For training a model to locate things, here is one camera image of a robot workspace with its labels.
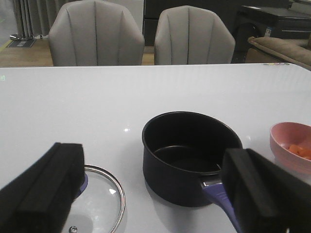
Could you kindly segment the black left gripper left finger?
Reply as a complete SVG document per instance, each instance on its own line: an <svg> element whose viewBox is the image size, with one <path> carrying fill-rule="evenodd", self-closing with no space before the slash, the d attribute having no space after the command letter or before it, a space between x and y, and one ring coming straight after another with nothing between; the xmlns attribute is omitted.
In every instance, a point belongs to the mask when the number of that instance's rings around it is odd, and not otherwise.
<svg viewBox="0 0 311 233"><path fill-rule="evenodd" d="M2 233L59 233L85 181L81 144L55 143L0 190Z"/></svg>

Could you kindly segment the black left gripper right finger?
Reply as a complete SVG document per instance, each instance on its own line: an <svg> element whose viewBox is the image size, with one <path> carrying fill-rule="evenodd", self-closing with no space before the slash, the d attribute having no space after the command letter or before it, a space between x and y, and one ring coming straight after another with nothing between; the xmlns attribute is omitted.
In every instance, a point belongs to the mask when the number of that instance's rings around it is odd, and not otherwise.
<svg viewBox="0 0 311 233"><path fill-rule="evenodd" d="M311 186L252 149L227 149L222 181L243 233L309 233Z"/></svg>

